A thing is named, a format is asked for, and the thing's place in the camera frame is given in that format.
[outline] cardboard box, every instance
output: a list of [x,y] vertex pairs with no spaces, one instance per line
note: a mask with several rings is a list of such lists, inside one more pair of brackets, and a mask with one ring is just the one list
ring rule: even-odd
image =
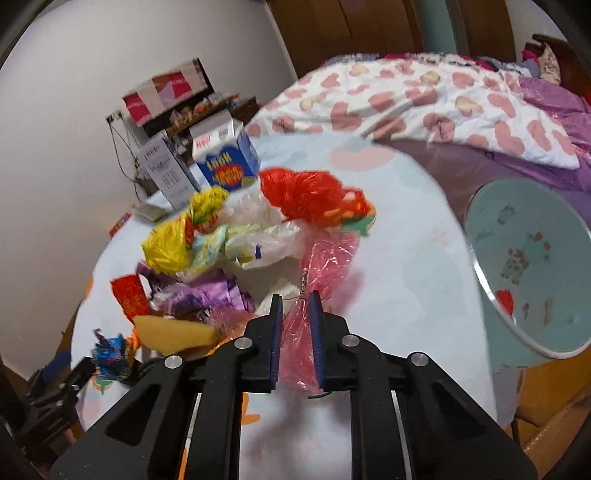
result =
[[193,160],[210,185],[232,192],[256,181],[261,162],[244,125],[227,110],[193,126]]
[[175,210],[185,206],[189,198],[200,190],[164,131],[141,147],[138,160]]

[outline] wooden headboard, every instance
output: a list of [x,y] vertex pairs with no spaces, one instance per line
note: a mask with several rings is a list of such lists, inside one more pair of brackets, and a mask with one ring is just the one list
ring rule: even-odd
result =
[[547,35],[536,34],[532,38],[540,43],[526,43],[527,50],[531,50],[539,57],[544,52],[544,43],[547,43],[556,55],[560,66],[562,87],[580,96],[591,93],[591,78],[583,70],[581,62],[568,43]]

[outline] white rim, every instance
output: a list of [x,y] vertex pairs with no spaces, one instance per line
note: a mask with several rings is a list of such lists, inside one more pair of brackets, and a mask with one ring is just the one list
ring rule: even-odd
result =
[[577,348],[576,350],[572,350],[571,352],[554,352],[549,348],[546,348],[543,345],[540,345],[536,342],[532,337],[530,337],[527,333],[525,333],[520,327],[517,326],[517,321],[514,317],[510,316],[505,308],[500,304],[500,302],[495,297],[495,294],[492,292],[490,285],[488,284],[488,280],[486,279],[486,275],[480,264],[478,263],[478,259],[476,258],[476,254],[474,253],[474,248],[471,245],[468,245],[468,250],[470,252],[470,257],[472,260],[472,265],[474,266],[474,271],[476,272],[476,276],[478,278],[478,282],[480,282],[480,286],[486,293],[490,303],[492,303],[493,307],[495,308],[496,312],[500,315],[503,319],[511,333],[526,347],[532,349],[537,354],[545,357],[550,358],[552,360],[565,360],[567,358],[572,358],[577,356],[578,354],[584,352],[589,345],[591,345],[591,338],[587,340],[582,346]]

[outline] white blanket with pink hearts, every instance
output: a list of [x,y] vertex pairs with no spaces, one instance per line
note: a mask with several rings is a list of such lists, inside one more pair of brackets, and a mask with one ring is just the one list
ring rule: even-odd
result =
[[247,127],[252,137],[329,131],[467,144],[579,168],[559,121],[526,103],[517,75],[501,70],[417,60],[332,65],[302,77]]

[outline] table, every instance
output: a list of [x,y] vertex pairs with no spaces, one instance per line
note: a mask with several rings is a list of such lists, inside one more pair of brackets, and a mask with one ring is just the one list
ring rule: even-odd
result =
[[[337,313],[352,333],[384,352],[429,354],[496,419],[478,287],[462,230],[437,183],[411,157],[353,135],[277,135],[253,144],[261,167],[330,170],[345,186],[365,192],[376,222],[333,299]],[[160,192],[150,201],[167,204]],[[73,365],[89,354],[93,328],[107,336],[130,333],[109,280],[134,271],[150,229],[133,216],[101,255],[78,312]],[[282,268],[243,271],[239,285],[260,300],[258,275],[283,275]],[[88,429],[125,391],[117,382],[91,381],[80,393],[82,426]],[[350,478],[348,393],[308,400],[280,386],[270,395],[250,394],[247,415],[252,421],[242,426],[241,479]]]

